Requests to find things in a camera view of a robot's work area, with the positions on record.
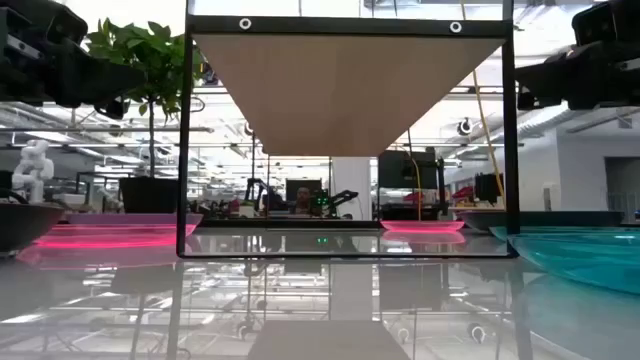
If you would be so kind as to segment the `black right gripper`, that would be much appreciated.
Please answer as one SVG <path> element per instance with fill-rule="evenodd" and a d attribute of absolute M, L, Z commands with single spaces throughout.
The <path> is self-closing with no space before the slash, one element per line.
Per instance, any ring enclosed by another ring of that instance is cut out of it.
<path fill-rule="evenodd" d="M 605 0 L 572 19 L 576 46 L 515 69 L 517 109 L 640 106 L 640 0 Z"/>

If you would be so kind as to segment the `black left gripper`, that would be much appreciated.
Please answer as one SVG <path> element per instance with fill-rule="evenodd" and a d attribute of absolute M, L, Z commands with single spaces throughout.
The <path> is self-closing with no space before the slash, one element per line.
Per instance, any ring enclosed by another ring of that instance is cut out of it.
<path fill-rule="evenodd" d="M 142 70 L 81 49 L 54 59 L 52 47 L 66 40 L 78 45 L 87 32 L 87 23 L 56 0 L 0 0 L 0 101 L 44 101 L 47 72 L 54 69 L 52 98 L 58 105 L 91 104 L 121 120 L 125 102 L 116 97 L 146 83 Z"/>

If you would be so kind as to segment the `transparent pink plate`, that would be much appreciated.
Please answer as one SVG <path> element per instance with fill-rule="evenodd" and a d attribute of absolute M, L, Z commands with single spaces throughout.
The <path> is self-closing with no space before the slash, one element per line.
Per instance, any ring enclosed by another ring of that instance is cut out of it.
<path fill-rule="evenodd" d="M 56 225 L 35 243 L 47 248 L 133 248 L 176 243 L 171 224 Z"/>
<path fill-rule="evenodd" d="M 462 221 L 413 221 L 413 220 L 384 220 L 381 225 L 388 231 L 394 232 L 457 232 L 463 226 Z"/>

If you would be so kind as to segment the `black plate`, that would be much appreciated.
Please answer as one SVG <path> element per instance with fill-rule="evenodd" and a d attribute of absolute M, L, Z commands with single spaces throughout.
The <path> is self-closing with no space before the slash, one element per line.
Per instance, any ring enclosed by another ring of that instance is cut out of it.
<path fill-rule="evenodd" d="M 55 206 L 0 203 L 0 253 L 18 251 L 48 233 L 64 215 Z"/>

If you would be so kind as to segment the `transparent cyan plate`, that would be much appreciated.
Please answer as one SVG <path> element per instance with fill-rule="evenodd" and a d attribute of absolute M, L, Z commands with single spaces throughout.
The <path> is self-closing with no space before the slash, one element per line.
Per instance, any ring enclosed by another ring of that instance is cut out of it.
<path fill-rule="evenodd" d="M 572 281 L 640 295 L 640 227 L 523 226 L 490 232 L 541 270 Z"/>

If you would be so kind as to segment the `green plant in black pot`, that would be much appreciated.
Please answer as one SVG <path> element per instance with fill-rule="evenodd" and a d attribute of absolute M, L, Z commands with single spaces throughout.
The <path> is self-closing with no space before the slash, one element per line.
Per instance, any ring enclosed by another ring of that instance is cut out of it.
<path fill-rule="evenodd" d="M 181 111 L 181 95 L 199 76 L 184 70 L 184 64 L 199 65 L 202 56 L 196 48 L 186 48 L 183 35 L 174 35 L 168 26 L 150 21 L 146 28 L 133 23 L 118 26 L 108 18 L 88 34 L 89 53 L 111 62 L 140 70 L 143 84 L 125 93 L 148 118 L 148 164 L 141 171 L 119 180 L 124 212 L 129 214 L 171 214 L 177 211 L 178 181 L 156 176 L 156 110 L 164 118 L 175 119 Z"/>

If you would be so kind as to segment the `white humanoid robot figure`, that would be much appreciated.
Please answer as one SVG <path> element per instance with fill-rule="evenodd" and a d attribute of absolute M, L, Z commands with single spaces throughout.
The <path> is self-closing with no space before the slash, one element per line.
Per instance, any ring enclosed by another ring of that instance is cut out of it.
<path fill-rule="evenodd" d="M 44 202 L 44 182 L 54 177 L 54 163 L 46 157 L 50 143 L 29 140 L 21 149 L 19 164 L 12 174 L 12 189 L 25 190 L 30 203 Z"/>

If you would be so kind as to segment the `black desk monitor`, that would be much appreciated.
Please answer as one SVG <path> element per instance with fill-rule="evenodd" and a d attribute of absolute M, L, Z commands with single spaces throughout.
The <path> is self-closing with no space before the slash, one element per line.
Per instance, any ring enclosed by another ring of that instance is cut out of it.
<path fill-rule="evenodd" d="M 497 203 L 501 193 L 494 173 L 479 173 L 474 176 L 474 196 L 480 201 Z"/>

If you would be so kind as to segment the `grey double door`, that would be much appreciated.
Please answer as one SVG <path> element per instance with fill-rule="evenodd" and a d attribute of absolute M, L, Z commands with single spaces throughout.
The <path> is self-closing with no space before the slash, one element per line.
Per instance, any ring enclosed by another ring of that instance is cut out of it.
<path fill-rule="evenodd" d="M 640 157 L 605 159 L 607 204 L 623 224 L 640 224 Z"/>

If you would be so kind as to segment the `large black screen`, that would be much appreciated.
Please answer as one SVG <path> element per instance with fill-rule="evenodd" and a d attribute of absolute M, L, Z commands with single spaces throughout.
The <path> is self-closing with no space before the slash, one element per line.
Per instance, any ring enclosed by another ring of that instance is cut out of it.
<path fill-rule="evenodd" d="M 378 157 L 378 183 L 386 189 L 437 189 L 438 165 L 433 148 L 384 151 Z"/>

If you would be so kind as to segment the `small black monitor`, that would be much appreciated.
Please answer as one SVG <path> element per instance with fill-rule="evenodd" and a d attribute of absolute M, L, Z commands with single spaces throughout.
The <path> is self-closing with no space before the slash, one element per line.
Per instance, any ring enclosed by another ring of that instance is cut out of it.
<path fill-rule="evenodd" d="M 316 191 L 322 189 L 322 182 L 320 179 L 287 179 L 285 186 L 286 200 L 295 202 L 300 188 L 307 189 L 308 193 L 313 195 Z"/>

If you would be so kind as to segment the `black aluminium table frame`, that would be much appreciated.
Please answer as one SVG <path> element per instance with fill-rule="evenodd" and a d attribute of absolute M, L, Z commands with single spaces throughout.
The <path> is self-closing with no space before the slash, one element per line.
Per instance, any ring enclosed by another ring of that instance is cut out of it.
<path fill-rule="evenodd" d="M 355 229 L 379 230 L 377 221 L 339 219 L 230 219 L 203 220 L 200 228 L 262 228 L 262 229 Z"/>

